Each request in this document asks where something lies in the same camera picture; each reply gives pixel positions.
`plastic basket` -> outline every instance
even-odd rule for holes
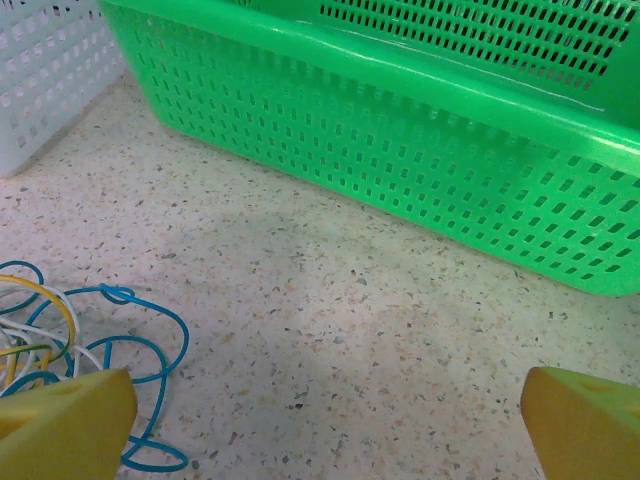
[[[640,4],[102,0],[170,127],[576,288],[640,291]]]
[[[0,177],[124,69],[95,0],[0,0]]]

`blue wire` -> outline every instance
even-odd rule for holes
[[[13,266],[13,265],[24,266],[32,269],[38,276],[38,281],[40,282],[40,284],[41,285],[44,284],[44,277],[42,276],[42,273],[40,272],[40,270],[38,270],[37,267],[35,267],[34,265],[28,262],[21,262],[21,261],[7,262],[5,264],[0,265],[0,270],[7,266]],[[87,350],[93,350],[101,345],[105,345],[105,353],[104,353],[104,360],[103,360],[103,367],[105,369],[110,368],[111,366],[112,350],[113,350],[114,343],[116,342],[140,343],[154,351],[154,353],[158,357],[158,360],[160,361],[161,371],[153,375],[132,379],[132,382],[134,385],[139,385],[143,383],[152,382],[154,380],[160,380],[160,389],[158,391],[156,404],[154,406],[151,418],[147,423],[147,427],[145,428],[142,435],[140,435],[139,437],[136,437],[134,435],[129,436],[129,441],[133,444],[133,446],[122,455],[121,463],[126,467],[129,467],[141,472],[151,472],[151,473],[177,472],[185,468],[189,464],[189,458],[184,453],[182,453],[180,450],[174,447],[171,447],[169,445],[164,445],[158,442],[151,441],[149,440],[149,437],[151,436],[151,433],[158,421],[158,417],[160,416],[160,411],[162,410],[162,404],[164,402],[166,388],[167,388],[168,375],[177,368],[177,366],[180,364],[180,362],[182,362],[182,360],[184,359],[184,356],[187,353],[187,349],[189,347],[189,329],[187,325],[178,315],[173,313],[171,310],[168,310],[164,307],[156,305],[155,303],[147,302],[146,300],[142,300],[136,297],[135,292],[132,289],[127,287],[112,287],[109,285],[100,284],[100,286],[98,287],[78,288],[78,289],[68,290],[64,293],[67,296],[78,295],[82,293],[100,293],[105,299],[107,299],[108,301],[116,305],[127,305],[129,303],[140,305],[144,308],[154,310],[158,313],[162,313],[163,315],[168,316],[178,324],[178,326],[180,327],[183,333],[182,348],[180,349],[180,352],[178,353],[178,356],[173,361],[173,363],[171,363],[168,366],[167,366],[167,363],[168,363],[167,358],[165,357],[160,347],[158,347],[155,343],[151,342],[150,340],[137,337],[134,335],[114,335],[114,336],[106,337],[91,343],[86,348]],[[33,303],[35,298],[37,298],[37,294],[34,294],[33,299],[30,298],[29,300],[23,302],[17,307],[4,310],[0,313],[12,313],[19,309],[25,308],[29,306],[31,303]],[[50,300],[46,300],[42,302],[42,304],[31,314],[31,316],[27,320],[26,322],[27,325],[33,325],[38,319],[38,317],[42,314],[42,312],[50,304],[51,304]],[[59,348],[62,348],[63,344],[61,342],[58,342],[55,340],[54,342]],[[66,376],[71,376],[75,368],[73,358],[71,357],[71,355],[66,354],[64,356],[64,359],[67,364]],[[31,375],[35,375],[35,374],[44,375],[46,379],[50,381],[53,381],[53,377],[55,377],[56,381],[58,380],[58,378],[51,372],[33,372],[29,375],[25,375],[25,377],[21,378],[19,382],[15,382],[5,392],[3,396],[10,395],[11,393],[15,393],[22,386],[24,386],[25,384],[29,383],[34,379],[44,378],[40,376],[31,377]],[[155,450],[159,450],[161,452],[167,453],[169,455],[172,455],[178,460],[179,463],[175,465],[151,465],[151,464],[142,464],[142,463],[138,463],[131,460],[131,457],[135,455],[138,451],[140,451],[142,448],[155,449]]]
[[[44,275],[42,275],[42,272],[40,271],[40,269],[36,267],[34,264],[29,262],[23,262],[22,260],[12,260],[11,262],[0,263],[0,270],[8,267],[26,267],[32,270],[36,274],[36,276],[38,277],[38,284],[44,285]],[[38,298],[38,295],[40,294],[34,293],[28,299],[22,302],[20,305],[7,308],[5,310],[0,310],[0,315],[8,315],[10,313],[17,312],[18,310],[22,310],[23,308],[27,308],[29,305],[31,305],[33,302],[36,301],[36,298]]]

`yellow object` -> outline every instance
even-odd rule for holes
[[[71,312],[69,311],[67,306],[64,303],[62,303],[58,297],[56,297],[53,293],[51,293],[49,290],[44,288],[42,285],[38,285],[37,283],[33,283],[24,278],[14,277],[13,275],[0,275],[0,282],[14,283],[16,285],[27,287],[30,290],[33,290],[34,292],[41,294],[47,300],[53,303],[56,307],[58,307],[58,309],[62,312],[62,315],[64,316],[65,321],[67,322],[67,326],[69,327],[69,339],[67,340],[67,344],[64,346],[64,348],[60,350],[60,352],[58,352],[58,355],[56,355],[52,361],[62,358],[64,354],[67,353],[71,347],[73,347],[76,341],[76,326],[73,324],[73,317],[71,316]],[[22,352],[22,351],[29,350],[28,348],[26,350],[24,350],[24,347],[22,348],[23,350],[18,350],[18,351]],[[15,349],[8,348],[6,350],[0,350],[0,357],[7,356],[12,353],[16,353]]]
[[[135,416],[124,370],[0,399],[0,477],[113,480]]]
[[[521,405],[547,480],[640,479],[640,389],[534,368]]]

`floor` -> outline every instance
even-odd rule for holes
[[[156,438],[192,461],[122,479],[538,479],[531,367],[640,384],[640,297],[572,290],[172,133],[129,78],[0,188],[0,258],[135,286],[189,324]],[[179,347],[145,312],[84,312]]]

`green plastic basket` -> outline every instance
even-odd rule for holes
[[[640,3],[102,0],[166,125],[576,288],[640,291]]]

